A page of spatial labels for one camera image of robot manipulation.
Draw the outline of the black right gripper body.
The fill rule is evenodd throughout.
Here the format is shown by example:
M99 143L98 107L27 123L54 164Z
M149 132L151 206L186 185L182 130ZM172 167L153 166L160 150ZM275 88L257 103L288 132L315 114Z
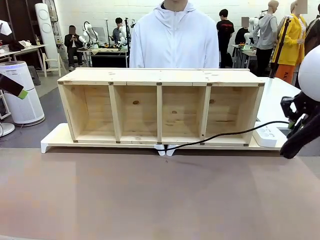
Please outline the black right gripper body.
M296 107L296 112L302 116L306 114L311 116L315 109L320 105L320 102L307 96L305 93L300 92L294 97L294 104Z

